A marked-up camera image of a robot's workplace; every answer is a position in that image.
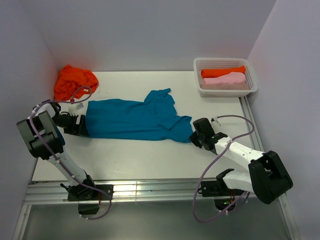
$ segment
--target teal fabric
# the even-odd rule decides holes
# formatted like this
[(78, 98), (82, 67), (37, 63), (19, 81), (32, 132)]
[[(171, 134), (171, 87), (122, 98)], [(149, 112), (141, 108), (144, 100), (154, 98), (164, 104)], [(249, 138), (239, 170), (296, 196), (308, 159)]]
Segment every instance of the teal fabric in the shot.
[(144, 102), (109, 99), (90, 101), (85, 125), (91, 138), (164, 140), (189, 143), (190, 116), (177, 116), (169, 92), (152, 90)]

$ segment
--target white wall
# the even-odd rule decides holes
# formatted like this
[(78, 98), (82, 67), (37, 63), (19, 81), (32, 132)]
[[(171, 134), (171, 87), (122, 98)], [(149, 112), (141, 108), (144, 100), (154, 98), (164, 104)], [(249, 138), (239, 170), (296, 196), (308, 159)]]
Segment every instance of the white wall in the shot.
[(247, 58), (276, 0), (20, 0), (59, 67), (192, 70)]
[(17, 0), (0, 0), (0, 239), (12, 238), (36, 161), (16, 123), (53, 96), (58, 68)]
[(249, 98), (265, 150), (279, 153), (302, 239), (320, 239), (320, 1), (277, 0), (249, 56)]

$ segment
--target basket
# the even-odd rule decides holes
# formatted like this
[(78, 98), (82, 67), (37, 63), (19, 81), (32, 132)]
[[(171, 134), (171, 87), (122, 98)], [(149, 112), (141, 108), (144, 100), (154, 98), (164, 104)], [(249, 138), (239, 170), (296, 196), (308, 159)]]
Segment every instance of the basket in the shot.
[[(200, 87), (204, 81), (201, 77), (202, 69), (230, 69), (240, 66), (245, 66), (245, 82), (250, 90), (208, 90)], [(238, 98), (258, 90), (254, 70), (249, 62), (242, 58), (200, 57), (193, 61), (193, 69), (198, 92), (203, 98)]]

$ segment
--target orange cloth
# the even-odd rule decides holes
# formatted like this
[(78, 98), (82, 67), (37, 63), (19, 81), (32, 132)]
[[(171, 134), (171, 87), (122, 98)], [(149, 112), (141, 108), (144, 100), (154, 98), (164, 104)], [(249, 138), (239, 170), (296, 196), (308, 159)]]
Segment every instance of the orange cloth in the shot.
[[(54, 98), (55, 100), (67, 101), (82, 86), (89, 86), (94, 93), (98, 84), (99, 81), (92, 71), (71, 67), (68, 64), (59, 73), (59, 78), (54, 86)], [(76, 93), (75, 98), (79, 99), (84, 94), (89, 94), (89, 92), (81, 89)]]
[(217, 78), (223, 75), (230, 74), (232, 72), (245, 74), (245, 66), (234, 67), (234, 68), (220, 68), (220, 69), (203, 69), (201, 71), (202, 78)]

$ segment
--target gray floor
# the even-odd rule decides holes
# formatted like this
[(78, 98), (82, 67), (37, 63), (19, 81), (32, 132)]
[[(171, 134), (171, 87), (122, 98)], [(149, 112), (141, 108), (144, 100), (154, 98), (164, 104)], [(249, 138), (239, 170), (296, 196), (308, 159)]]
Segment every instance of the gray floor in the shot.
[[(212, 200), (198, 202), (200, 217), (216, 213)], [(24, 240), (288, 240), (278, 200), (250, 198), (241, 210), (201, 224), (190, 201), (115, 203), (102, 219), (79, 218), (76, 205), (32, 206)]]

